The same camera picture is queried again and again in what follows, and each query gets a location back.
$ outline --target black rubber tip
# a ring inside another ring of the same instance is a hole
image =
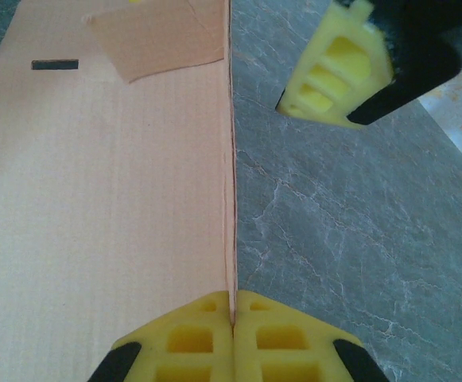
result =
[[[333,346],[355,382],[389,382],[371,355],[361,346],[346,340],[335,340]]]
[[[102,363],[93,372],[88,382],[124,382],[126,375],[141,351],[141,344],[129,342],[117,349],[111,350]]]

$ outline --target floor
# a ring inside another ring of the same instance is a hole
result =
[[[327,4],[233,1],[239,287],[360,337],[392,381],[462,381],[462,153],[418,101],[358,132],[274,111]]]

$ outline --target cardboard edge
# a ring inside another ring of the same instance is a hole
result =
[[[229,118],[230,120],[230,131],[224,136],[224,141],[231,141],[231,152],[225,153],[226,159],[230,161],[231,166],[231,179],[226,177],[226,185],[224,186],[224,202],[225,202],[225,222],[227,227],[224,228],[225,237],[225,264],[226,264],[226,275],[227,275],[227,289],[229,290],[229,314],[231,319],[231,325],[234,327],[236,317],[236,299],[238,294],[238,264],[237,264],[237,220],[238,220],[238,203],[236,195],[236,144],[235,144],[235,124],[234,124],[234,105],[233,105],[233,87],[232,87],[232,62],[231,62],[231,12],[232,3],[230,0],[225,0],[224,4],[224,60],[226,62],[226,81],[227,81],[227,99],[229,107]]]

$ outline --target gray marble countertop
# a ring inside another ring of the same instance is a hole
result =
[[[239,287],[360,337],[392,381],[462,381],[462,154],[418,102],[363,131],[278,115],[328,2],[233,4]]]

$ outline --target cardboard box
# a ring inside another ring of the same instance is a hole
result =
[[[0,380],[86,380],[151,319],[233,306],[228,28],[227,0],[22,0],[0,48]]]

